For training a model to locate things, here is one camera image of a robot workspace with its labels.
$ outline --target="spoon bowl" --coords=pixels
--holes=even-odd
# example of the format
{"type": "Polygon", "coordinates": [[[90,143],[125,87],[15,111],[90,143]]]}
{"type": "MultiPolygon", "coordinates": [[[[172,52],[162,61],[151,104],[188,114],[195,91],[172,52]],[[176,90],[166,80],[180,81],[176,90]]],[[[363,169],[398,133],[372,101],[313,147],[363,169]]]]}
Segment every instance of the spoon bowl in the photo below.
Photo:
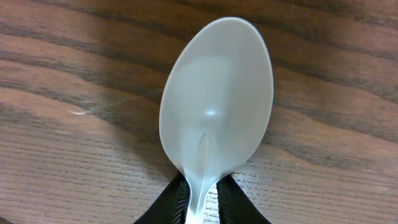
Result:
{"type": "Polygon", "coordinates": [[[190,186],[186,223],[203,223],[212,185],[257,149],[272,99],[268,51],[248,21],[213,21],[185,47],[165,86],[159,131],[167,156],[190,186]]]}

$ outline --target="white spoon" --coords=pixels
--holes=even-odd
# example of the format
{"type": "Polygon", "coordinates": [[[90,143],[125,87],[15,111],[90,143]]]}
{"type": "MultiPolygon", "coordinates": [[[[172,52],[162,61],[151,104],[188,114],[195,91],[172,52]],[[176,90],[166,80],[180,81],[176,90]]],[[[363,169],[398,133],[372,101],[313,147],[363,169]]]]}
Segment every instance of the white spoon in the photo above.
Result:
{"type": "Polygon", "coordinates": [[[203,223],[212,185],[257,149],[273,92],[264,41],[243,19],[213,21],[179,56],[160,104],[159,131],[167,156],[190,186],[187,224],[203,223]]]}

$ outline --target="dark wood grain pattern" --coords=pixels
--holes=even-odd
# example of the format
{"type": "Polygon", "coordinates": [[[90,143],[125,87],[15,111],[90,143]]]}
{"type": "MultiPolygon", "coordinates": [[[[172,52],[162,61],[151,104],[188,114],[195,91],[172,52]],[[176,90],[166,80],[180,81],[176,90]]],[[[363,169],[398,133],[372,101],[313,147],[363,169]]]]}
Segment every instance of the dark wood grain pattern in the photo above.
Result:
{"type": "Polygon", "coordinates": [[[272,58],[272,118],[234,174],[255,206],[276,224],[398,223],[396,0],[1,0],[0,217],[141,216],[176,172],[158,132],[169,71],[222,16],[272,58]]]}

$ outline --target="brown wood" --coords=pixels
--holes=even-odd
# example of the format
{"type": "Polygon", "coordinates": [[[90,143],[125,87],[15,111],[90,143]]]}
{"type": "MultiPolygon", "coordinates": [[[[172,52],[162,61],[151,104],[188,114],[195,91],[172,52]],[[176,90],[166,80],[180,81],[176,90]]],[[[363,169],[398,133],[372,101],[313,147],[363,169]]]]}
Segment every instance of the brown wood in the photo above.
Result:
{"type": "Polygon", "coordinates": [[[141,216],[176,172],[167,76],[221,16],[253,22],[274,69],[267,134],[234,175],[255,206],[272,223],[398,223],[396,0],[1,0],[0,217],[141,216]]]}

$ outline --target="wooden surface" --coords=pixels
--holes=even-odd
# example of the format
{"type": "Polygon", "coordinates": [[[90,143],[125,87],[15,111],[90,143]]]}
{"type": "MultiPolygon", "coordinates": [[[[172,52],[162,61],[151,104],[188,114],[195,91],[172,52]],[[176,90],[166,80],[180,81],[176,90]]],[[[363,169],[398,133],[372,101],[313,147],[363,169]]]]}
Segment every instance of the wooden surface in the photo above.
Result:
{"type": "Polygon", "coordinates": [[[261,213],[398,223],[396,0],[0,0],[0,217],[142,215],[176,172],[158,132],[169,71],[221,16],[254,23],[272,58],[272,118],[234,175],[261,213]]]}

